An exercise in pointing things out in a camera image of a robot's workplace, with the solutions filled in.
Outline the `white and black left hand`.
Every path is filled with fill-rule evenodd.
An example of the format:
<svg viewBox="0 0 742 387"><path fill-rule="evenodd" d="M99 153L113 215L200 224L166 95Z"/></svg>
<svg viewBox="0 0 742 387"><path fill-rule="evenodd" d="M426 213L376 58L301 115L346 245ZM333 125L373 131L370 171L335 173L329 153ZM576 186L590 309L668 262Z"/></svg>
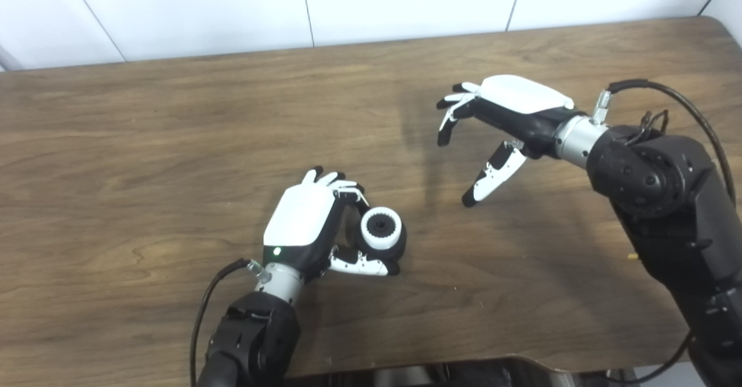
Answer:
<svg viewBox="0 0 742 387"><path fill-rule="evenodd" d="M350 245L355 257L345 257L336 241L347 209L359 216ZM260 280L266 284L289 275L307 283L326 271L397 276L405 247L406 228L397 212L372 207L360 184L339 171L324 174L318 166L281 195L263 234Z"/></svg>

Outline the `white and black right hand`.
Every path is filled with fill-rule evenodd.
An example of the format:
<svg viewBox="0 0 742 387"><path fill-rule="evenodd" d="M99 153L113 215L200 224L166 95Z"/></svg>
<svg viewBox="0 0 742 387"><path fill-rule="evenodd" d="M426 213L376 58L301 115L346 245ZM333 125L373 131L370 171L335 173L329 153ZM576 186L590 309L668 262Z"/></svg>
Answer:
<svg viewBox="0 0 742 387"><path fill-rule="evenodd" d="M511 136L485 163L461 197L473 207L508 181L528 159L556 158L560 127L583 112L572 99L551 87L516 75L489 76L477 85L462 82L435 105L445 110L438 128L438 147L450 144L453 128L474 118Z"/></svg>

